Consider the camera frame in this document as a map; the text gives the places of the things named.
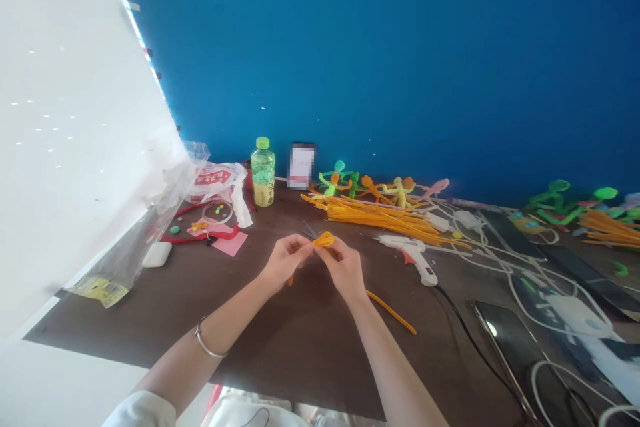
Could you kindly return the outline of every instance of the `person's right hand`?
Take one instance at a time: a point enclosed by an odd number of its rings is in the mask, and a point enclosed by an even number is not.
[[[357,250],[349,247],[340,238],[333,236],[331,247],[316,247],[315,251],[327,264],[333,284],[347,305],[367,298],[365,281],[362,278],[360,253]]]

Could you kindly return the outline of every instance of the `hot glue gun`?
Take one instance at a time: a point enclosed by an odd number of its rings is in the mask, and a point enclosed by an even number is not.
[[[387,247],[401,250],[405,256],[405,264],[415,264],[420,273],[420,282],[424,286],[434,287],[438,284],[438,277],[422,256],[425,244],[421,240],[393,235],[380,235],[374,238]]]

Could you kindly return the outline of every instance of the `blue wall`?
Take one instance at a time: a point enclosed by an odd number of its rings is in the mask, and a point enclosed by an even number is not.
[[[518,205],[640,190],[640,0],[130,0],[185,139]]]

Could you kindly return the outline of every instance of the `pink pipe cleaner figure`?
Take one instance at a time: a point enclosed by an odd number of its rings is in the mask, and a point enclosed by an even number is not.
[[[420,197],[420,200],[426,200],[431,198],[432,195],[439,195],[445,188],[449,187],[449,179],[438,180],[433,184],[433,187],[423,187],[420,188],[425,191],[425,194]]]

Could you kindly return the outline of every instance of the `pink paper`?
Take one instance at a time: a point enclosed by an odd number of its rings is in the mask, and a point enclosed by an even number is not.
[[[198,220],[198,222],[206,222],[206,220],[201,218],[200,220]],[[207,231],[229,233],[229,232],[233,232],[233,229],[227,226],[227,224],[208,224]],[[187,232],[189,232],[192,236],[197,237],[198,235],[202,234],[203,231],[201,229],[198,229],[195,232],[193,232],[193,229],[188,228]],[[213,242],[211,246],[216,247],[218,250],[221,250],[222,252],[230,255],[231,257],[235,257],[235,254],[238,253],[238,250],[240,250],[240,247],[242,247],[242,244],[245,243],[245,240],[247,239],[247,237],[248,235],[245,234],[244,232],[238,232],[236,236],[231,240],[219,238],[218,240]]]

